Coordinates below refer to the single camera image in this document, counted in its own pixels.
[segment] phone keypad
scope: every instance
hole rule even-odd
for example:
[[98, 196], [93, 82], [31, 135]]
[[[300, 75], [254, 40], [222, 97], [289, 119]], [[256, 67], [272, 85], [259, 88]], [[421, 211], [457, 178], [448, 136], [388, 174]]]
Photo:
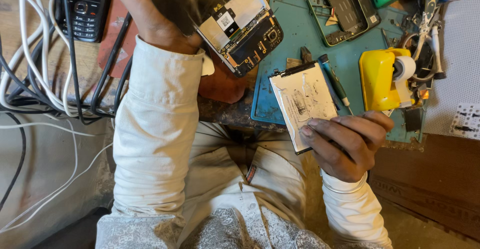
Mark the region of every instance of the phone keypad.
[[[90, 2], [88, 2], [86, 5], [88, 9], [83, 13], [83, 10], [80, 12], [79, 9], [76, 8], [78, 3], [79, 2], [72, 6], [73, 10], [71, 11], [73, 35], [81, 38], [95, 38], [98, 33], [96, 18], [98, 7], [96, 4], [90, 4]], [[62, 31], [64, 34], [68, 33], [65, 19], [63, 19]]]

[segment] shirt sleeve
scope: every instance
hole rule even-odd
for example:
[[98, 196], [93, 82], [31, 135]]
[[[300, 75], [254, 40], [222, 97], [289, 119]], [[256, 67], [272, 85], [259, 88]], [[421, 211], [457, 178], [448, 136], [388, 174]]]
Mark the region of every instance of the shirt sleeve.
[[334, 232], [336, 246], [354, 243], [378, 244], [386, 249], [392, 248], [392, 241], [384, 228], [382, 209], [370, 186], [365, 183], [358, 191], [340, 194], [337, 191], [350, 191], [360, 182], [346, 183], [321, 170], [323, 178], [323, 201], [325, 202], [328, 224]]
[[[138, 36], [136, 42], [128, 91], [115, 118], [115, 202], [112, 214], [98, 223], [97, 248], [154, 240], [160, 248], [175, 247], [184, 225], [184, 178], [198, 123], [204, 52], [173, 53]], [[135, 243], [139, 232], [143, 237]]]

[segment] grey wall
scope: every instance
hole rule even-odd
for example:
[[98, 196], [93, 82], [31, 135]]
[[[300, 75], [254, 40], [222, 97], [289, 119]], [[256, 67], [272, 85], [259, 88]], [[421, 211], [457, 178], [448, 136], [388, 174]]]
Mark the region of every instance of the grey wall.
[[[20, 115], [21, 123], [49, 122], [70, 128], [66, 120], [54, 121], [44, 115]], [[107, 119], [90, 126], [71, 119], [76, 131], [102, 134]], [[0, 125], [13, 125], [14, 121], [0, 113]], [[51, 126], [25, 127], [27, 153], [25, 162], [3, 210], [0, 211], [0, 228], [16, 216], [63, 185], [72, 175], [75, 150], [71, 133]], [[78, 148], [77, 174], [84, 171], [95, 155], [110, 144], [111, 135], [76, 135]], [[3, 197], [20, 160], [22, 151], [19, 129], [0, 129], [0, 198]], [[103, 152], [92, 168], [74, 181], [65, 191], [45, 205], [23, 226], [0, 234], [0, 248], [30, 248], [63, 227], [85, 216], [94, 207], [108, 203], [111, 174]], [[19, 222], [27, 219], [27, 214]]]

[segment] person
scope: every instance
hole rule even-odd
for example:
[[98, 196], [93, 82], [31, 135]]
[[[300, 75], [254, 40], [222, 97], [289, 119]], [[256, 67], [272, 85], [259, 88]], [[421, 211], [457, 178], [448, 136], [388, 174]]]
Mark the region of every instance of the person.
[[[97, 224], [97, 248], [329, 248], [303, 223], [309, 160], [321, 167], [336, 248], [392, 248], [365, 182], [392, 120], [374, 111], [311, 119], [301, 133], [313, 150], [300, 156], [288, 134], [240, 146], [198, 122], [200, 37], [183, 36], [151, 0], [121, 1], [139, 34], [116, 116], [115, 201]], [[248, 154], [247, 171], [234, 160]]]

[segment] white pants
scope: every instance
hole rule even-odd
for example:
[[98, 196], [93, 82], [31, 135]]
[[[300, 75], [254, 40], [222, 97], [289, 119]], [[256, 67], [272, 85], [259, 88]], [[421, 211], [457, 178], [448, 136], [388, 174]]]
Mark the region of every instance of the white pants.
[[240, 145], [221, 125], [199, 122], [185, 179], [185, 201], [243, 177], [248, 184], [281, 199], [303, 220], [306, 171], [313, 164], [313, 170], [318, 172], [315, 160], [310, 152], [295, 155], [288, 133], [262, 131], [256, 139]]

